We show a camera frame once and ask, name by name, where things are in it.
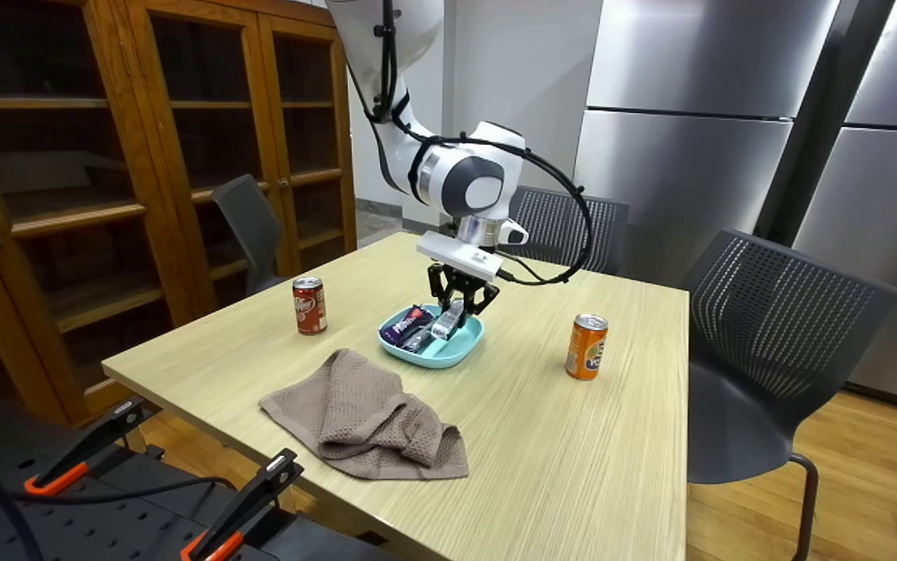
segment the brown towel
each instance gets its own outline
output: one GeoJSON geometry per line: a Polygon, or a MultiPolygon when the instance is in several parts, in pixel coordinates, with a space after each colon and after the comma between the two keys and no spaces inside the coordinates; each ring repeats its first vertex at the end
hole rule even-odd
{"type": "Polygon", "coordinates": [[[457,426],[401,392],[395,374],[341,350],[308,380],[261,400],[261,412],[330,468],[363,479],[468,476],[457,426]]]}

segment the white wall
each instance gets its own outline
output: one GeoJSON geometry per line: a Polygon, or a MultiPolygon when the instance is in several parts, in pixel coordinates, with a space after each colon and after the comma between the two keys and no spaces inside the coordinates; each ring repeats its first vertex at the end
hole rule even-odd
{"type": "MultiPolygon", "coordinates": [[[[434,131],[500,121],[573,174],[602,0],[446,0],[442,42],[407,70],[419,119],[434,131]]],[[[398,205],[353,100],[355,198],[398,205]]],[[[549,186],[530,164],[525,184],[549,186]]]]}
{"type": "Polygon", "coordinates": [[[446,127],[508,124],[573,177],[598,18],[602,0],[450,0],[446,127]]]}
{"type": "MultiPolygon", "coordinates": [[[[442,131],[442,54],[446,54],[446,34],[426,49],[425,60],[419,60],[410,70],[406,70],[406,83],[410,90],[410,105],[413,114],[425,127],[442,131]]],[[[401,198],[392,190],[384,174],[380,174],[380,157],[376,157],[376,141],[373,131],[363,112],[355,83],[350,78],[350,121],[353,121],[353,174],[355,174],[355,200],[371,200],[384,205],[401,205],[406,217],[435,223],[435,212],[421,210],[410,198],[401,198]]]]}

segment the blue bowl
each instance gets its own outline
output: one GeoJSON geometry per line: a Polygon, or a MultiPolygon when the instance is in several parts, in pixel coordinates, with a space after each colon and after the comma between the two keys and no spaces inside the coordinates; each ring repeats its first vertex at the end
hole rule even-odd
{"type": "Polygon", "coordinates": [[[457,363],[463,363],[483,340],[483,322],[478,316],[468,318],[468,325],[462,325],[450,340],[434,340],[431,345],[425,345],[421,351],[407,351],[401,345],[392,345],[389,340],[384,340],[384,327],[395,325],[407,310],[389,316],[380,332],[376,340],[384,345],[387,355],[395,355],[407,365],[426,369],[426,370],[442,370],[442,369],[456,369],[457,363]]]}

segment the wooden floor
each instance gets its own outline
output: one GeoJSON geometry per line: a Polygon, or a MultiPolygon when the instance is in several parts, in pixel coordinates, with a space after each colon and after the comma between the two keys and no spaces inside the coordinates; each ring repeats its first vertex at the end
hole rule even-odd
{"type": "MultiPolygon", "coordinates": [[[[166,412],[146,422],[142,435],[169,451],[169,466],[192,474],[243,482],[256,472],[245,459],[166,412]]],[[[809,558],[897,561],[897,409],[843,392],[800,426],[798,450],[824,472],[809,558]]],[[[790,558],[800,474],[790,466],[751,482],[691,486],[688,558],[790,558]]],[[[291,492],[287,509],[347,533],[363,531],[363,520],[347,520],[302,492],[291,492]]]]}

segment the chair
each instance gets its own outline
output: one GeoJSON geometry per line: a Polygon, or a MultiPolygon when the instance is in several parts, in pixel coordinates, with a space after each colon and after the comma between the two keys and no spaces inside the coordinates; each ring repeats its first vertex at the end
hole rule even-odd
{"type": "MultiPolygon", "coordinates": [[[[584,267],[614,275],[630,205],[591,198],[586,198],[586,205],[595,223],[595,246],[584,267]]],[[[566,194],[520,186],[512,200],[512,217],[530,231],[530,242],[512,246],[512,252],[544,263],[577,263],[586,228],[566,194]]]]}
{"type": "Polygon", "coordinates": [[[696,263],[688,289],[688,479],[730,482],[800,466],[795,558],[806,558],[820,472],[795,451],[795,429],[843,386],[897,289],[731,231],[696,263]]]}
{"type": "Polygon", "coordinates": [[[239,174],[211,190],[216,205],[221,210],[228,228],[233,231],[245,263],[245,294],[267,289],[279,284],[275,275],[275,252],[279,242],[279,223],[270,216],[254,174],[239,174]]]}

